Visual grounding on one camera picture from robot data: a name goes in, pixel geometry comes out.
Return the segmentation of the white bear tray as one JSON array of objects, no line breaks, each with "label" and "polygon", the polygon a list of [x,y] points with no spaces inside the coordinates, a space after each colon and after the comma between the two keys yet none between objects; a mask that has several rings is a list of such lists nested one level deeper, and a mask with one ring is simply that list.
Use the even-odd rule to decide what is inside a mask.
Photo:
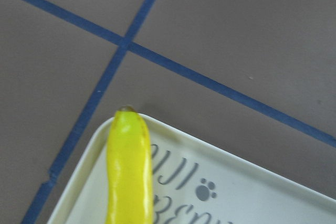
[{"label": "white bear tray", "polygon": [[[149,116],[155,223],[335,223],[335,200]],[[49,223],[104,223],[106,139],[93,134]]]}]

